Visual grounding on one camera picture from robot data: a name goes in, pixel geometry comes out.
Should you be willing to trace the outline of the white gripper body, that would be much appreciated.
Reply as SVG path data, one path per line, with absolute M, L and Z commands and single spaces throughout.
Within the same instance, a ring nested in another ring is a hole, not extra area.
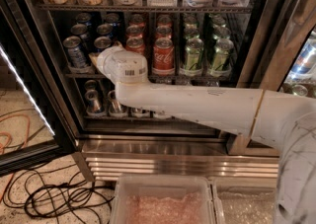
M 115 56 L 122 52 L 123 48 L 120 46 L 112 46 L 102 51 L 97 57 L 97 69 L 108 79 L 116 77 L 115 70 L 117 69 L 115 63 Z

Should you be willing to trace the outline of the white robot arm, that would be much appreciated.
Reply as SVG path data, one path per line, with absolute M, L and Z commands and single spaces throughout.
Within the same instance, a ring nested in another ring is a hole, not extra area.
M 96 68 L 128 107 L 248 136 L 279 152 L 274 224 L 316 222 L 316 101 L 262 89 L 156 84 L 144 56 L 112 46 Z

